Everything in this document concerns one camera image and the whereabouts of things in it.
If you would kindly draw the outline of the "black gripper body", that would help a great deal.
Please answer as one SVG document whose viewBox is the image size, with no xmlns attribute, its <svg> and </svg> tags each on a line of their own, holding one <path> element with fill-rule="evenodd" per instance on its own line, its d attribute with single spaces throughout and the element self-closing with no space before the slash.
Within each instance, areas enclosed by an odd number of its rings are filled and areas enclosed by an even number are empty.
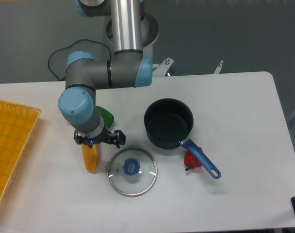
<svg viewBox="0 0 295 233">
<path fill-rule="evenodd" d="M 106 143 L 111 144 L 110 132 L 107 126 L 103 126 L 100 130 L 100 127 L 97 127 L 95 130 L 89 133 L 81 133 L 83 138 L 82 144 L 92 147 L 94 144 Z"/>
</svg>

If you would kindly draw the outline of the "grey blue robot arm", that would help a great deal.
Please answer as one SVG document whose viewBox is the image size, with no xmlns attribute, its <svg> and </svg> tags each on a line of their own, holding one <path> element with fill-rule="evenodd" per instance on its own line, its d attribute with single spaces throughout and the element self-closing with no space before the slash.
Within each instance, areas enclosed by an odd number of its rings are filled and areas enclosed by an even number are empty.
<svg viewBox="0 0 295 233">
<path fill-rule="evenodd" d="M 66 87 L 58 99 L 63 117 L 74 127 L 79 145 L 124 145 L 122 131 L 108 130 L 96 107 L 96 91 L 142 87 L 152 83 L 152 61 L 144 56 L 141 22 L 145 18 L 142 0 L 78 0 L 86 17 L 111 16 L 114 56 L 96 61 L 91 53 L 76 51 L 67 58 Z"/>
</svg>

